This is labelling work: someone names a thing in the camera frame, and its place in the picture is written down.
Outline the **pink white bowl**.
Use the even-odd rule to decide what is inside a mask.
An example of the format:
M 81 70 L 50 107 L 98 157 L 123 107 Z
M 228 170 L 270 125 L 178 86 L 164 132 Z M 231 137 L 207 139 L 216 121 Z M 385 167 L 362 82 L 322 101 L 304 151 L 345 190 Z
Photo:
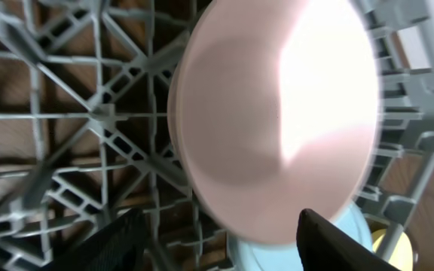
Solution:
M 295 241 L 310 208 L 335 219 L 361 187 L 381 101 L 350 0 L 216 0 L 173 79 L 169 127 L 198 199 L 241 239 Z

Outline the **yellow round plate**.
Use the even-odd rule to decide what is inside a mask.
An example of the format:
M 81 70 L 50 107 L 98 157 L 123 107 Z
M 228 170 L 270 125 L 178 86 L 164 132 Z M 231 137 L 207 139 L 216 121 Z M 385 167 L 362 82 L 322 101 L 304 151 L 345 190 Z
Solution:
M 372 233 L 372 248 L 376 252 L 386 233 L 385 229 L 376 230 Z M 399 237 L 396 247 L 388 260 L 395 268 L 401 271 L 412 271 L 414 268 L 414 252 L 411 241 L 405 233 Z

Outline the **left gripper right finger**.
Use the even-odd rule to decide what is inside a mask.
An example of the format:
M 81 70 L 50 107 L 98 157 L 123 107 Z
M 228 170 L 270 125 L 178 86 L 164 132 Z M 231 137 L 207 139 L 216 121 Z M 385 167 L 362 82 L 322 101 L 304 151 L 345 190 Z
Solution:
M 304 271 L 398 271 L 312 209 L 299 215 L 296 244 Z

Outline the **grey plastic dish rack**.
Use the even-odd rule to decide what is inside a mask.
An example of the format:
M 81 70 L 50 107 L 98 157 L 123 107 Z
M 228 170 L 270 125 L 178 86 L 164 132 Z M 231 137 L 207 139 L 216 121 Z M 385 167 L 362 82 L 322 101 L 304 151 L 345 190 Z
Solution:
M 0 1 L 0 269 L 40 269 L 140 209 L 141 270 L 235 270 L 228 235 L 241 238 L 198 199 L 168 121 L 211 2 Z M 388 257 L 434 170 L 434 23 L 425 1 L 353 2 L 381 113 L 349 205 L 390 227 Z

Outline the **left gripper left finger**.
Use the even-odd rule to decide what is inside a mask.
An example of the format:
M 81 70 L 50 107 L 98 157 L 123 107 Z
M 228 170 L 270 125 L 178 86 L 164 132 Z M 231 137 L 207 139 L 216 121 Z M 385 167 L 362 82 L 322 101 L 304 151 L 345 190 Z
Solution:
M 145 215 L 131 209 L 66 252 L 43 271 L 134 271 L 143 266 L 148 239 Z

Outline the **light blue bowl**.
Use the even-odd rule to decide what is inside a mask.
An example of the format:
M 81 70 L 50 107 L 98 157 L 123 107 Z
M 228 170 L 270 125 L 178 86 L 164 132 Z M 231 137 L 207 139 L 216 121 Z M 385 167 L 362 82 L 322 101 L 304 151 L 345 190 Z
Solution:
M 361 246 L 372 250 L 371 231 L 355 203 L 351 203 L 333 224 Z M 303 271 L 295 243 L 263 245 L 246 242 L 229 234 L 228 254 L 235 270 L 239 271 Z

